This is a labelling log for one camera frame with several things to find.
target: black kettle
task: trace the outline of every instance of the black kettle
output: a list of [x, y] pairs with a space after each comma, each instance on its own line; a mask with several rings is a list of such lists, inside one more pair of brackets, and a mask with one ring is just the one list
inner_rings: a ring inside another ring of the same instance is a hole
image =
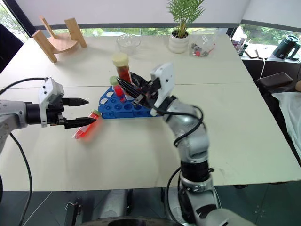
[[[285, 58], [285, 59], [297, 60], [293, 57], [300, 49], [300, 44], [297, 43], [298, 41], [299, 39], [296, 36], [287, 34], [285, 38], [282, 40], [282, 42], [274, 50], [273, 55], [281, 59]], [[288, 54], [292, 51], [293, 48], [295, 48], [295, 50], [289, 56]]]

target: wooden stand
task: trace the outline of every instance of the wooden stand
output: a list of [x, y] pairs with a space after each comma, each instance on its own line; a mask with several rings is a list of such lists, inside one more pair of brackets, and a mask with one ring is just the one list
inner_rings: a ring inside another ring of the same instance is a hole
[[80, 43], [81, 47], [87, 47], [82, 33], [75, 18], [64, 20], [69, 33], [54, 34], [46, 19], [40, 16], [40, 19], [44, 23], [46, 30], [51, 35], [50, 38], [46, 38], [41, 30], [37, 30], [32, 37], [36, 40], [38, 45], [42, 48], [44, 53], [48, 56], [51, 62], [56, 63], [57, 58], [54, 53], [63, 53], [76, 47]]

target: floor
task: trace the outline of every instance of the floor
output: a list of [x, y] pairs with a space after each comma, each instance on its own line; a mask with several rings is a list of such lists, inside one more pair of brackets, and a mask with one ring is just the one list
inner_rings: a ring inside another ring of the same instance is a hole
[[[249, 185], [244, 189], [218, 186], [216, 190], [222, 207], [228, 208], [258, 226], [294, 226], [301, 222], [301, 181], [279, 185]], [[97, 219], [108, 191], [52, 192], [26, 223], [27, 226], [63, 226], [65, 206], [82, 197], [83, 207], [77, 224]], [[25, 221], [49, 195], [34, 192]], [[0, 205], [0, 226], [16, 226], [24, 204], [26, 192], [4, 192]], [[160, 189], [135, 189], [134, 205], [130, 216], [164, 218]]]

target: plastic bag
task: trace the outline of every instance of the plastic bag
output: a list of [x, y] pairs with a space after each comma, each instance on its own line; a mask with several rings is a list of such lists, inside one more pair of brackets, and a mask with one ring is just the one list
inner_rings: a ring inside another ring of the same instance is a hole
[[206, 57], [213, 53], [216, 46], [215, 40], [219, 30], [216, 28], [199, 29], [190, 36], [189, 55], [193, 57]]

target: desk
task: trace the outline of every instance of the desk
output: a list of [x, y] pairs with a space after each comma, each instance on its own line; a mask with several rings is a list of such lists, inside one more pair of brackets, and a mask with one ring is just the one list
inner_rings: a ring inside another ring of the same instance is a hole
[[[66, 97], [90, 101], [66, 107], [64, 117], [88, 115], [107, 88], [64, 88]], [[9, 89], [1, 97], [36, 103], [37, 92]], [[301, 169], [253, 83], [177, 85], [173, 94], [204, 111], [215, 185], [301, 179]], [[103, 120], [90, 145], [72, 139], [75, 131], [40, 125], [14, 131], [28, 158], [34, 191], [164, 187], [180, 163], [174, 136], [159, 117]], [[0, 172], [4, 190], [28, 190], [27, 171], [11, 138], [0, 157]]]
[[[30, 77], [52, 77], [64, 87], [109, 86], [117, 75], [111, 56], [117, 51], [117, 37], [86, 37], [87, 48], [57, 54], [56, 64], [34, 41], [29, 39], [1, 73], [0, 87]], [[130, 70], [150, 80], [151, 70], [159, 64], [174, 63], [176, 84], [253, 82], [229, 37], [222, 35], [212, 55], [202, 59], [188, 53], [174, 54], [166, 47], [167, 36], [141, 36], [141, 45], [130, 56]], [[40, 87], [40, 81], [29, 81], [17, 88]]]

